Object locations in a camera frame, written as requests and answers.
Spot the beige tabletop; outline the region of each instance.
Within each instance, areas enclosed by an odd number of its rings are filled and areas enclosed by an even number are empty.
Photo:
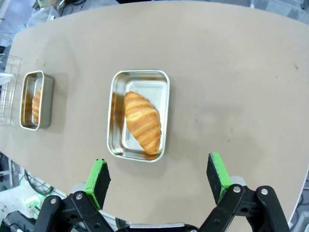
[[[22,58],[13,126],[0,150],[69,193],[106,159],[104,210],[135,223],[200,226],[214,199],[209,152],[248,187],[272,186],[289,219],[309,162],[309,27],[267,12],[195,1],[124,4],[72,14],[19,33]],[[155,163],[119,159],[106,145],[110,86],[120,70],[170,78],[168,134]],[[18,125],[20,85],[30,71],[55,78],[52,123]],[[244,218],[229,231],[248,231]]]

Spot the rectangular metal container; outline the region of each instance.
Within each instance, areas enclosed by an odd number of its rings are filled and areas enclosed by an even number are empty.
[[[42,71],[29,72],[25,75],[20,103],[20,126],[36,131],[50,125],[54,79]],[[32,99],[37,91],[41,91],[39,123],[34,123],[32,115]]]
[[[159,112],[161,140],[155,155],[147,154],[126,126],[124,96],[134,91],[146,98]],[[127,70],[118,72],[113,80],[107,128],[107,147],[116,157],[155,162],[165,149],[169,109],[169,77],[160,70]]]

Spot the golden brown croissant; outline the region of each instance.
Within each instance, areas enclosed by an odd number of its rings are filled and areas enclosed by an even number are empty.
[[[126,125],[145,152],[154,155],[160,145],[160,115],[149,101],[135,92],[125,95]]]
[[[41,91],[42,89],[40,88],[40,90],[35,93],[32,99],[32,115],[35,124],[39,123]]]

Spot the pastry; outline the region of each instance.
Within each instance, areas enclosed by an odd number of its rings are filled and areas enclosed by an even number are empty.
[[[41,99],[42,89],[35,93],[32,99],[32,115],[35,124],[39,123],[39,111],[40,111],[40,99]]]
[[[126,125],[146,153],[154,155],[160,145],[160,115],[143,96],[127,92],[124,100]]]

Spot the wire basket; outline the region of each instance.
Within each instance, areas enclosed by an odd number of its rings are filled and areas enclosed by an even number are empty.
[[[12,107],[17,75],[21,58],[0,54],[0,72],[13,74],[10,82],[0,86],[0,126],[10,126],[12,123]]]

